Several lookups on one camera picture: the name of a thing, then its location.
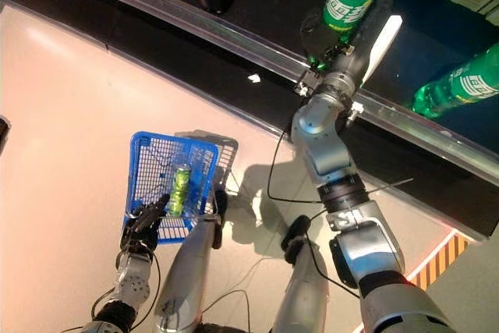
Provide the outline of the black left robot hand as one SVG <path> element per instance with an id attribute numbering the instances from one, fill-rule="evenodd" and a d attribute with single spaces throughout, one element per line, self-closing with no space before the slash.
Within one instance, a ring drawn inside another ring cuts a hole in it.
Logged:
<path id="1" fill-rule="evenodd" d="M 163 194 L 156 202 L 143 204 L 125 223 L 120 240 L 120 250 L 125 253 L 148 255 L 157 247 L 157 231 L 165 216 L 165 208 L 170 200 L 168 194 Z"/>

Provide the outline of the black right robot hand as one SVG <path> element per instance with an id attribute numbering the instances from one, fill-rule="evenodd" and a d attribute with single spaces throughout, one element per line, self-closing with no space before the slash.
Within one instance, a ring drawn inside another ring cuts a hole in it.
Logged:
<path id="1" fill-rule="evenodd" d="M 395 15 L 394 0 L 374 0 L 366 15 L 342 40 L 327 27 L 317 9 L 310 11 L 300 26 L 300 37 L 311 70 L 322 76 L 339 72 L 353 79 L 358 90 L 380 65 L 402 27 Z"/>

